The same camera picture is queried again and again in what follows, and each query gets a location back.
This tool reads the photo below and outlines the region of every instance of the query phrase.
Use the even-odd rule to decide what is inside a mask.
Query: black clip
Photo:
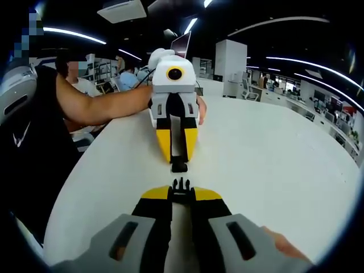
[[[191,193],[192,193],[189,187],[190,181],[187,179],[185,184],[186,187],[184,188],[183,177],[181,177],[179,182],[177,181],[177,179],[173,181],[172,197],[171,197],[173,203],[178,203],[178,204],[190,203]]]

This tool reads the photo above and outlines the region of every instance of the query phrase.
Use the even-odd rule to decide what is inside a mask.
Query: desk
[[[354,161],[328,134],[286,107],[204,100],[209,112],[183,177],[191,186],[217,191],[233,214],[283,233],[318,262],[341,234],[360,192]],[[98,231],[131,213],[145,191],[180,176],[164,161],[147,111],[112,121],[58,196],[44,239],[46,262],[78,257]],[[173,207],[172,226],[180,215]],[[186,249],[170,243],[166,272],[181,272],[182,259],[190,264]]]
[[[224,92],[224,83],[220,81],[213,81],[207,78],[197,78],[195,87],[204,89],[204,96],[217,96],[222,97]]]
[[[351,151],[354,151],[357,155],[359,155],[359,149],[357,149],[355,143],[352,139],[350,139],[343,131],[341,131],[333,122],[329,121],[325,118],[323,114],[319,114],[313,108],[308,107],[306,104],[303,104],[299,101],[292,100],[290,98],[286,98],[289,104],[294,104],[305,111],[308,111],[315,115],[314,123],[323,128],[329,135],[334,137],[334,135],[339,134],[345,140],[345,149],[351,154]]]

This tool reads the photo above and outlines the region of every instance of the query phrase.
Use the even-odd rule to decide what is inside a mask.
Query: ceiling light
[[[141,58],[138,58],[138,57],[134,56],[133,54],[130,54],[129,52],[126,52],[124,50],[119,49],[119,51],[124,52],[125,54],[128,54],[128,55],[130,55],[130,56],[132,56],[132,57],[134,57],[134,58],[136,58],[136,59],[138,59],[140,61],[142,60]]]
[[[209,6],[209,4],[211,4],[212,0],[205,0],[204,5],[205,8]]]
[[[332,73],[335,73],[336,75],[346,79],[347,81],[350,81],[352,84],[356,85],[357,87],[359,87],[360,89],[364,90],[363,87],[360,86],[360,84],[357,84],[355,81],[353,81],[352,79],[350,79],[349,77],[346,77],[345,75],[331,69],[331,68],[328,68],[328,67],[324,67],[322,65],[319,65],[319,64],[314,64],[314,63],[309,63],[308,61],[300,61],[300,60],[295,60],[295,59],[288,59],[288,58],[278,58],[278,57],[267,57],[267,59],[274,59],[274,60],[284,60],[284,61],[295,61],[297,63],[302,63],[302,64],[309,64],[309,65],[312,65],[314,67],[319,67],[319,68],[322,68],[322,69],[325,69],[327,71],[330,71]]]
[[[231,34],[228,35],[228,37],[233,36],[239,32],[242,31],[246,31],[250,28],[253,27],[259,27],[265,24],[271,24],[271,23],[276,23],[276,22],[285,22],[285,21],[293,21],[293,20],[309,20],[309,21],[318,21],[318,22],[323,22],[323,23],[330,23],[330,21],[323,19],[323,18],[319,18],[319,17],[308,17],[308,16],[293,16],[293,17],[285,17],[285,18],[278,18],[278,19],[273,19],[273,20],[268,20],[268,21],[264,21],[264,22],[260,22],[257,24],[252,24],[251,26],[242,28],[241,30],[238,30],[236,32],[233,32]]]
[[[321,74],[320,74],[320,71],[316,72],[316,71],[311,71],[311,70],[309,70],[309,69],[305,69],[305,70],[306,70],[306,72],[307,72],[308,74],[310,74],[311,76],[313,76],[313,77],[315,77],[315,78],[320,78],[320,79],[322,79],[322,76],[321,76]]]
[[[297,76],[301,76],[301,77],[304,77],[304,78],[308,78],[309,80],[312,80],[312,81],[318,82],[318,83],[320,83],[320,84],[323,84],[323,85],[325,85],[325,86],[327,86],[327,87],[329,87],[329,88],[331,88],[331,89],[335,90],[337,93],[341,94],[342,96],[344,96],[345,98],[347,98],[349,101],[351,101],[353,104],[355,104],[355,106],[356,106],[357,108],[359,108],[359,109],[361,109],[362,111],[364,111],[364,108],[363,108],[363,107],[361,107],[361,106],[360,106],[360,105],[359,105],[356,101],[354,101],[352,98],[350,98],[347,94],[345,94],[345,93],[343,93],[343,92],[339,91],[338,89],[336,89],[336,88],[332,87],[331,85],[328,85],[328,84],[326,84],[326,83],[324,83],[324,82],[322,82],[322,81],[315,80],[314,78],[310,78],[310,77],[307,77],[307,76],[303,76],[303,75],[301,75],[301,74],[297,74],[297,73],[295,73],[295,75],[297,75]]]
[[[196,23],[197,21],[197,18],[194,18],[191,20],[191,22],[189,23],[188,27],[186,28],[185,30],[185,34],[189,33],[189,31],[191,30],[191,28],[193,27],[193,25]]]
[[[92,40],[92,41],[100,43],[100,44],[106,44],[105,42],[103,42],[101,40],[98,40],[98,39],[95,39],[95,38],[92,38],[90,36],[86,36],[86,35],[83,35],[83,34],[80,34],[80,33],[76,33],[76,32],[73,32],[73,31],[69,31],[69,30],[60,30],[58,28],[53,28],[53,27],[43,27],[43,30],[44,31],[50,31],[50,32],[64,33],[64,34],[73,35],[73,36],[78,36],[78,37],[81,37],[81,38]]]

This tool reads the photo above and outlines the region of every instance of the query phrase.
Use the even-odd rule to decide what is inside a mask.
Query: white cabinet
[[[319,114],[315,114],[313,123],[323,129],[326,133],[330,134],[331,125],[324,117],[320,116]]]
[[[260,102],[288,107],[285,96],[276,94],[268,90],[262,90],[262,97],[260,98]]]

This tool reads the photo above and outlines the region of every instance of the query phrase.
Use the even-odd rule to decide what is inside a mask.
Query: camera lens
[[[169,72],[168,72],[168,77],[171,79],[171,80],[174,80],[174,81],[177,81],[179,80],[180,78],[182,78],[182,71],[177,69],[177,68],[174,68],[174,69],[171,69]]]

